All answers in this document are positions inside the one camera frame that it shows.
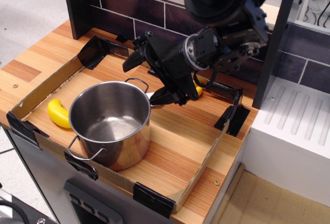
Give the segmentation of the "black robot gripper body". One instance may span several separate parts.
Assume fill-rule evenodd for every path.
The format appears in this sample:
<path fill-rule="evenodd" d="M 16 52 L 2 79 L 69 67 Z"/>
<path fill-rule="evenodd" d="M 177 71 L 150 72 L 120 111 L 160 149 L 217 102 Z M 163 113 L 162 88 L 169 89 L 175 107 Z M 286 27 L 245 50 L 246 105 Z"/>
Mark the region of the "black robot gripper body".
<path fill-rule="evenodd" d="M 155 74 L 179 78 L 188 73 L 207 70 L 219 51 L 212 29 L 204 29 L 173 45 L 147 30 L 134 40 L 134 50 L 145 53 L 145 61 Z"/>

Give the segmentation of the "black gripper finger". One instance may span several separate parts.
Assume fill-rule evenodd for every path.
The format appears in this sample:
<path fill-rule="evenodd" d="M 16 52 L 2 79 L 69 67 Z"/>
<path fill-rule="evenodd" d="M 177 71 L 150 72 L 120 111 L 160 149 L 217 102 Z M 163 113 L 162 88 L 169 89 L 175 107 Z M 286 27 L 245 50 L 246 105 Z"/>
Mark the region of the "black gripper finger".
<path fill-rule="evenodd" d="M 168 105 L 176 102 L 176 96 L 167 88 L 156 90 L 150 97 L 151 105 Z"/>
<path fill-rule="evenodd" d="M 134 51 L 123 63 L 123 71 L 127 72 L 145 62 L 144 51 Z"/>

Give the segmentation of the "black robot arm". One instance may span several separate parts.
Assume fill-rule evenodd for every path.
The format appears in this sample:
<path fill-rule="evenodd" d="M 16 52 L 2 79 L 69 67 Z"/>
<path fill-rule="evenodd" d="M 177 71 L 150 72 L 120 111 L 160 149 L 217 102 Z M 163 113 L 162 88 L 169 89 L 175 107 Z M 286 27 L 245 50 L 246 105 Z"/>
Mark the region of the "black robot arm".
<path fill-rule="evenodd" d="M 184 0 L 188 15 L 203 25 L 177 45 L 147 30 L 134 40 L 134 52 L 123 63 L 129 71 L 146 62 L 163 87 L 152 105 L 184 105 L 197 100 L 219 72 L 231 74 L 268 43 L 265 0 Z"/>

